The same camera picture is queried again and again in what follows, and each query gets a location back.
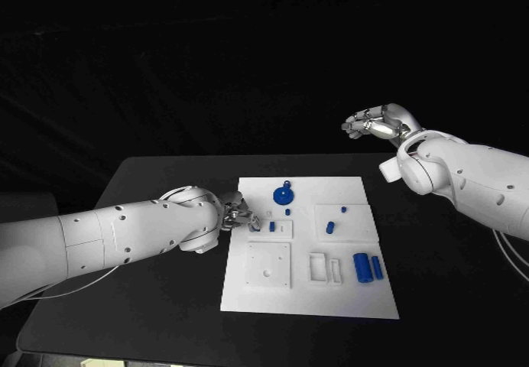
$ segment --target black table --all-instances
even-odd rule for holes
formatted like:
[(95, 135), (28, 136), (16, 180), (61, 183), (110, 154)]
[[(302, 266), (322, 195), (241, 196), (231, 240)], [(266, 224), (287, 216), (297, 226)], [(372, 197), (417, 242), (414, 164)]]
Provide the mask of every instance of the black table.
[[(84, 291), (44, 300), (19, 336), (25, 352), (186, 365), (352, 365), (361, 359), (525, 362), (529, 287), (492, 231), (440, 196), (387, 183), (392, 154), (130, 158), (97, 207), (238, 177), (361, 176), (401, 320), (221, 312), (230, 234), (206, 254), (168, 252), (123, 266)], [(46, 295), (106, 271), (65, 281)]]

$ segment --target dark curtain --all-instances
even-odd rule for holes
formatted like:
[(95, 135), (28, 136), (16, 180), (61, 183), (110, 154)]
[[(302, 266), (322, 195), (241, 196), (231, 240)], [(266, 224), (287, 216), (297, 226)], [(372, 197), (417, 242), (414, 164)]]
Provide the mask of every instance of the dark curtain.
[(339, 129), (390, 102), (529, 154), (522, 23), (500, 7), (186, 6), (5, 13), (2, 191), (49, 191), (71, 213), (131, 156), (394, 151)]

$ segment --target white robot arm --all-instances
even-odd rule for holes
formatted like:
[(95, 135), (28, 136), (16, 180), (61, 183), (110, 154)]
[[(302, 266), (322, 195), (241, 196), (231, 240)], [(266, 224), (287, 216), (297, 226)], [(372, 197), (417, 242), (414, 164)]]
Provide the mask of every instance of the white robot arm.
[(241, 193), (182, 187), (159, 200), (0, 224), (0, 309), (29, 293), (181, 247), (205, 253), (221, 230), (260, 230)]
[(351, 138), (391, 140), (397, 156), (381, 164), (388, 182), (401, 178), (420, 195), (450, 199), (483, 225), (529, 240), (529, 158), (421, 128), (395, 103), (355, 113), (342, 124)]

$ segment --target blue round knob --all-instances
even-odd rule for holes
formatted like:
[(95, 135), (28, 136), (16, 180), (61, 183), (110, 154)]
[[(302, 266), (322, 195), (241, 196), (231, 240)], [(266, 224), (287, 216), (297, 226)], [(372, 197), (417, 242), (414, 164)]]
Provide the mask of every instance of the blue round knob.
[(274, 202), (279, 205), (289, 205), (294, 200), (294, 192), (290, 190), (290, 181), (284, 181), (283, 187), (274, 191)]

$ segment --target robotic hand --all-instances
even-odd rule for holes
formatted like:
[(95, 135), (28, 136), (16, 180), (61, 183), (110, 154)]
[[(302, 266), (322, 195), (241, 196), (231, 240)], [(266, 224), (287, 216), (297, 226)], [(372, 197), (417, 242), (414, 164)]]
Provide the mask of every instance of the robotic hand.
[(260, 219), (241, 193), (219, 199), (192, 186), (170, 191), (159, 200), (3, 223), (0, 309), (51, 284), (179, 246), (182, 251), (204, 254), (218, 245), (221, 230), (242, 225), (260, 231)]
[(529, 158), (421, 128), (395, 103), (355, 113), (342, 124), (353, 139), (375, 135), (398, 147), (379, 166), (420, 195), (450, 199), (459, 212), (492, 229), (529, 240)]

